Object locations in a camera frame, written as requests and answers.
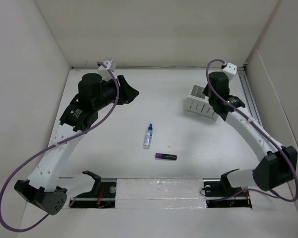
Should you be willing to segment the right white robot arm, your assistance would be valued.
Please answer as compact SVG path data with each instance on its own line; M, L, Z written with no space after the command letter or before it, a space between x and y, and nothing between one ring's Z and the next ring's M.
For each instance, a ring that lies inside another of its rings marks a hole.
M273 139L250 115L245 104L230 94L229 79L224 72L208 75L205 93L215 113L240 134L258 159L253 169L235 169L223 174L220 182L223 194L232 195L238 187L246 186L269 191L294 179L296 149Z

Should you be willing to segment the purple highlighter marker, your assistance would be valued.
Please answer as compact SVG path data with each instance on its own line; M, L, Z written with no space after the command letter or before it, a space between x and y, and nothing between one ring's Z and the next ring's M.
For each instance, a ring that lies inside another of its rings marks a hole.
M176 155L163 154L163 153L156 153L155 158L160 159L160 160L171 160L171 161L176 161L177 160Z

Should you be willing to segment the small clear spray bottle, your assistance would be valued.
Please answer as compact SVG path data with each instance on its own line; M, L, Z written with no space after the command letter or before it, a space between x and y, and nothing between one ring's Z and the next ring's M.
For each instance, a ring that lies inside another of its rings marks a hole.
M153 124L150 123L144 138L144 148L149 149L152 143Z

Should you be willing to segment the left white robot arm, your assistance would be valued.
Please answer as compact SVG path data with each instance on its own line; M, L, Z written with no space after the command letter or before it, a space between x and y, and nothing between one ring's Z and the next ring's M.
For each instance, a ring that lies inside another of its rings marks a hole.
M103 80L98 73L85 74L78 83L78 93L60 117L60 125L53 140L56 147L45 152L34 171L25 180L18 180L15 191L27 202L55 215L73 197L86 193L97 196L101 191L101 177L83 171L66 183L59 177L75 147L98 119L98 112L114 103L129 104L138 95L123 75L118 81Z

